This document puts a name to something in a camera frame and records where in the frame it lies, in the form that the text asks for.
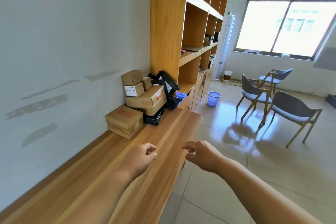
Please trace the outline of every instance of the paper cup shaped trash bin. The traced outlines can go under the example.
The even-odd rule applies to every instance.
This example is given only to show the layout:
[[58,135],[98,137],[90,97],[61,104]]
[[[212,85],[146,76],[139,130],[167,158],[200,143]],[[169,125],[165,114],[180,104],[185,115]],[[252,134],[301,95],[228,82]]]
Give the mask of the paper cup shaped trash bin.
[[232,71],[225,70],[224,71],[224,78],[223,78],[223,80],[226,81],[226,82],[228,82],[230,80],[230,78],[231,78],[231,75],[232,75]]
[[215,107],[219,101],[221,94],[215,91],[208,92],[208,105]]

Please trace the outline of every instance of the person's left arm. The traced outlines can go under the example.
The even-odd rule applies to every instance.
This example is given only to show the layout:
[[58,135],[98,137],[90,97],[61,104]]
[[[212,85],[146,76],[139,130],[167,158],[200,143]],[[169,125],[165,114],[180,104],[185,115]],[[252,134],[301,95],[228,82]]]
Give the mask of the person's left arm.
[[117,171],[99,184],[63,224],[106,224],[125,189],[156,158],[156,146],[145,143],[132,148]]

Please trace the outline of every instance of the chair backrest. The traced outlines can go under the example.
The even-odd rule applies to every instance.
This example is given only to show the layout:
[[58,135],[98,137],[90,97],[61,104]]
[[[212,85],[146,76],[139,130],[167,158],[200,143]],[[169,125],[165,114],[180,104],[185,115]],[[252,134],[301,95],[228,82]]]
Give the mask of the chair backrest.
[[252,83],[250,82],[250,80],[247,79],[244,74],[241,75],[241,87],[242,87],[243,91],[245,91],[249,94],[259,95],[262,92],[261,89],[253,86]]
[[283,80],[292,72],[292,70],[292,68],[287,70],[277,70],[275,72],[274,78],[278,80]]
[[283,91],[278,91],[274,94],[272,104],[285,112],[299,117],[310,117],[315,114],[315,111],[300,99]]

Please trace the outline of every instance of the human hand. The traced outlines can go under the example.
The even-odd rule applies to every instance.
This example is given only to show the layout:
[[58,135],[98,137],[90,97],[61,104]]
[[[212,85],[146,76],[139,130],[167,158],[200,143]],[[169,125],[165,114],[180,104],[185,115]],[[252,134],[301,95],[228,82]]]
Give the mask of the human hand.
[[217,173],[218,166],[224,156],[207,141],[189,141],[182,149],[188,150],[185,159],[198,165],[201,169]]
[[133,147],[122,161],[119,171],[129,175],[131,181],[142,175],[156,158],[156,146],[145,143]]

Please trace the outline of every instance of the tile floor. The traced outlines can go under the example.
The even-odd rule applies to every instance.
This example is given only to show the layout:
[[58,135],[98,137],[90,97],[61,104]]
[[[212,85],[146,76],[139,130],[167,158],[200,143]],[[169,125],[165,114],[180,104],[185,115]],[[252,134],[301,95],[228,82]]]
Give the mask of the tile floor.
[[[324,224],[336,223],[336,109],[323,98],[288,92],[309,107],[323,112],[309,135],[308,128],[287,149],[285,145],[299,129],[278,115],[272,124],[271,111],[259,131],[263,104],[250,111],[243,124],[240,118],[250,105],[242,97],[240,82],[210,82],[209,91],[222,97],[213,108],[204,97],[196,112],[203,114],[195,140],[207,140],[222,154],[232,158],[265,180]],[[231,188],[218,176],[186,161],[166,204],[159,224],[250,224],[249,213]]]

